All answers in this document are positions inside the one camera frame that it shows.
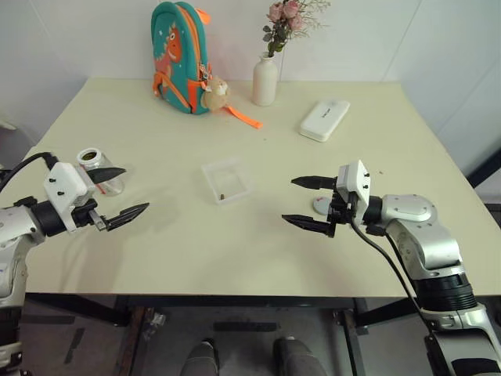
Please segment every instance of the gray shoe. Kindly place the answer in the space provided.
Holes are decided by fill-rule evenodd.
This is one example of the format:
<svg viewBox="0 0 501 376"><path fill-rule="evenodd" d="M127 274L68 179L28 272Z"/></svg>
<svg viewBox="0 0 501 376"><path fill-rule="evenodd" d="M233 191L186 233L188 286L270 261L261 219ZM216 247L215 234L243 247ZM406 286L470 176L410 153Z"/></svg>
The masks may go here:
<svg viewBox="0 0 501 376"><path fill-rule="evenodd" d="M204 339L186 359L181 376L218 376L219 359L214 340Z"/></svg>
<svg viewBox="0 0 501 376"><path fill-rule="evenodd" d="M294 337L277 339L273 344L273 357L280 376L326 376L319 360Z"/></svg>

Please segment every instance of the table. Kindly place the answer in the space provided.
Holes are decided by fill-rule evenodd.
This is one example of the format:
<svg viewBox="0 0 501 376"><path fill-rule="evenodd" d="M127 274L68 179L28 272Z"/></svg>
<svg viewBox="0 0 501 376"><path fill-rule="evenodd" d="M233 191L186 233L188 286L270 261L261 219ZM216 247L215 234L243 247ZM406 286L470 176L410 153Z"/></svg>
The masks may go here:
<svg viewBox="0 0 501 376"><path fill-rule="evenodd" d="M289 183L335 176L361 159L371 194L418 193L438 207L458 240L477 295L501 292L501 232L398 83L282 82L270 107L250 100L251 83L232 82L232 105L264 123L256 130L227 113L182 114L156 99L149 81L89 79L30 154L75 162L89 146L124 167L125 190L96 196L108 216L150 207L111 233L86 228L47 239L27 258L27 290L41 293L403 297L386 262L347 226L334 239L301 231L282 214L315 215L317 191ZM326 143L297 133L316 100L351 108ZM239 157L255 191L216 205L201 165ZM32 164L0 204L44 198L46 169ZM378 243L389 249L384 239Z"/></svg>

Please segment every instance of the teal backpack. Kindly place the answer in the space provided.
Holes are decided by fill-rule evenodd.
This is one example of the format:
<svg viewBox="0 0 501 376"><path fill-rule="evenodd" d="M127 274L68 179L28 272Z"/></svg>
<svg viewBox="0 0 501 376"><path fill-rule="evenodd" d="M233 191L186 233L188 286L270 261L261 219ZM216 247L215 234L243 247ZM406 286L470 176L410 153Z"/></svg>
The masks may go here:
<svg viewBox="0 0 501 376"><path fill-rule="evenodd" d="M205 32L210 17L185 2L162 2L151 16L153 93L187 114L203 114L204 83L211 73Z"/></svg>

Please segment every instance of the clear plastic container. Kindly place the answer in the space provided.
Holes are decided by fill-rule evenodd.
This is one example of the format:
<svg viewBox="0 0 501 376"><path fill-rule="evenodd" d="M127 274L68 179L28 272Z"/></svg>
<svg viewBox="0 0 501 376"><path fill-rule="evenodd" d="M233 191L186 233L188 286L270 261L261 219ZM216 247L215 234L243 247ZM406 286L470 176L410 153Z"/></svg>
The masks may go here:
<svg viewBox="0 0 501 376"><path fill-rule="evenodd" d="M104 153L95 147L82 150L77 155L77 162L85 171L96 168L115 167ZM124 183L119 177L96 184L98 191L106 196L116 196L124 190Z"/></svg>
<svg viewBox="0 0 501 376"><path fill-rule="evenodd" d="M230 158L202 166L216 204L227 204L247 196L253 184L238 158Z"/></svg>

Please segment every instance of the white power bank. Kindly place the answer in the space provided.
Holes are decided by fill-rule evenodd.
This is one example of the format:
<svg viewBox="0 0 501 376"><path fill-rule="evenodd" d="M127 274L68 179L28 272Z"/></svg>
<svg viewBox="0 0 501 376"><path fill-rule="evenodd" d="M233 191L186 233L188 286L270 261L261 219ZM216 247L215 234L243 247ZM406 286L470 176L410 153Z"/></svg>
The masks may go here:
<svg viewBox="0 0 501 376"><path fill-rule="evenodd" d="M302 121L299 132L323 143L329 139L348 108L350 103L345 100L321 100Z"/></svg>

